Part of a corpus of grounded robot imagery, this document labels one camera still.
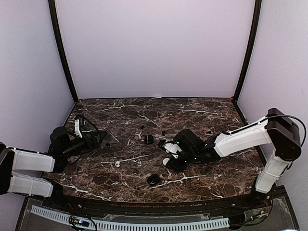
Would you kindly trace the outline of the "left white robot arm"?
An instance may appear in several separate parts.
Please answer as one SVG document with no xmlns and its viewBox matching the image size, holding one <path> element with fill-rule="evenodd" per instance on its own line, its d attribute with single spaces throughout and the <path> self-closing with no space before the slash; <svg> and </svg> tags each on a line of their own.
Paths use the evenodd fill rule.
<svg viewBox="0 0 308 231">
<path fill-rule="evenodd" d="M 63 187 L 53 180 L 33 177 L 24 172 L 61 173 L 70 164 L 69 158 L 81 157 L 97 150 L 107 136 L 83 115 L 75 118 L 74 130 L 57 127 L 50 135 L 48 152 L 9 147 L 0 144 L 0 193 L 24 194 L 49 198 L 58 210 L 68 206 Z"/>
</svg>

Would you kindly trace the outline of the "white earbud charging case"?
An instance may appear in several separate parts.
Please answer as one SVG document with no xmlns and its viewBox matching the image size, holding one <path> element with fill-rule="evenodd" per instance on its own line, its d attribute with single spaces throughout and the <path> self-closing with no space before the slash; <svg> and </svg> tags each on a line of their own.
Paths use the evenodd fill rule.
<svg viewBox="0 0 308 231">
<path fill-rule="evenodd" d="M 166 166 L 167 165 L 167 163 L 170 161 L 170 159 L 169 158 L 165 158 L 164 160 L 163 160 L 163 165 L 164 166 Z"/>
</svg>

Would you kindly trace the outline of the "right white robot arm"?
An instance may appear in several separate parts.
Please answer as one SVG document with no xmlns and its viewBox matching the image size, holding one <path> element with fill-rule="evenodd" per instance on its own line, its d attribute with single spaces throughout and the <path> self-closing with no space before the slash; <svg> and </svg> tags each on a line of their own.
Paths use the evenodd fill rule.
<svg viewBox="0 0 308 231">
<path fill-rule="evenodd" d="M 233 131 L 226 131 L 202 140 L 190 129 L 183 129 L 172 140 L 161 140 L 158 145 L 170 158 L 163 165 L 176 172 L 183 172 L 188 163 L 207 164 L 216 162 L 233 153 L 249 148 L 272 144 L 273 154 L 255 180 L 252 193 L 245 204 L 250 209 L 257 208 L 264 201 L 276 180 L 297 160 L 307 138 L 300 136 L 299 118 L 285 115 L 277 108 L 268 110 L 259 120 Z"/>
</svg>

